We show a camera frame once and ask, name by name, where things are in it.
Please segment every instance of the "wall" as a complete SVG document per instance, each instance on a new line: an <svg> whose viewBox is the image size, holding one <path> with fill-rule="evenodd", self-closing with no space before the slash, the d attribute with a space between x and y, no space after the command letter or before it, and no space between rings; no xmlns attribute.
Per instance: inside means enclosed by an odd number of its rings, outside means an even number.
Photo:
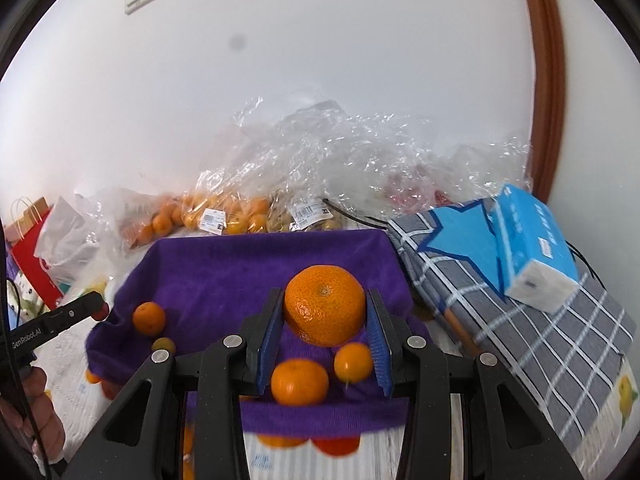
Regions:
<svg viewBox="0 0 640 480"><path fill-rule="evenodd" d="M559 4L568 99L549 205L566 238L640 326L640 66L593 0ZM629 355L636 377L638 341Z"/></svg>
<svg viewBox="0 0 640 480"><path fill-rule="evenodd" d="M429 114L445 144L526 137L532 72L524 0L156 0L130 16L58 0L0 82L0 212L181 190L244 102L305 87L352 114Z"/></svg>

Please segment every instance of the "tissue pack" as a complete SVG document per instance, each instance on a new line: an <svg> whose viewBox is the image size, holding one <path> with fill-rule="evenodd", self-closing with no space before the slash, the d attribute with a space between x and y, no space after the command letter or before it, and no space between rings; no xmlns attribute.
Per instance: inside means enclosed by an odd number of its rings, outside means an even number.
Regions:
<svg viewBox="0 0 640 480"><path fill-rule="evenodd" d="M578 273L549 208L507 184L491 216L505 295L544 312L559 309L578 289Z"/></svg>

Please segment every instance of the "blue star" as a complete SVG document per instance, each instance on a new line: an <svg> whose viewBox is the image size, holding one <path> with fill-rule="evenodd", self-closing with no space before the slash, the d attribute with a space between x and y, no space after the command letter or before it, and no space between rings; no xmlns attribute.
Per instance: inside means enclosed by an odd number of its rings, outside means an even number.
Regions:
<svg viewBox="0 0 640 480"><path fill-rule="evenodd" d="M429 213L436 228L422 241L418 251L469 262L487 285L502 297L498 249L484 200L439 207Z"/></svg>

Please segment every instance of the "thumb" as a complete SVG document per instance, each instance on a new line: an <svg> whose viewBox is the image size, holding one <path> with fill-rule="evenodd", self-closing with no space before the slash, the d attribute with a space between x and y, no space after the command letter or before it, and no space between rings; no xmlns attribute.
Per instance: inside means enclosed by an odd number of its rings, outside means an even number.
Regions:
<svg viewBox="0 0 640 480"><path fill-rule="evenodd" d="M0 413L2 413L9 427L16 428L17 430L22 429L22 417L15 411L15 408L4 399L0 399Z"/></svg>

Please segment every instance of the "plaid fabric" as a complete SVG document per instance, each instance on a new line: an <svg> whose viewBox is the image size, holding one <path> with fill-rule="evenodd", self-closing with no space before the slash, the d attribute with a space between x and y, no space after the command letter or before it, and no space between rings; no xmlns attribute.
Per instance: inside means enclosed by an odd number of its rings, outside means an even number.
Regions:
<svg viewBox="0 0 640 480"><path fill-rule="evenodd" d="M558 312L502 300L468 262L417 252L434 227L428 212L390 222L415 288L436 318L445 323L450 309L483 351L501 357L573 452L616 381L635 323L580 261L580 289Z"/></svg>

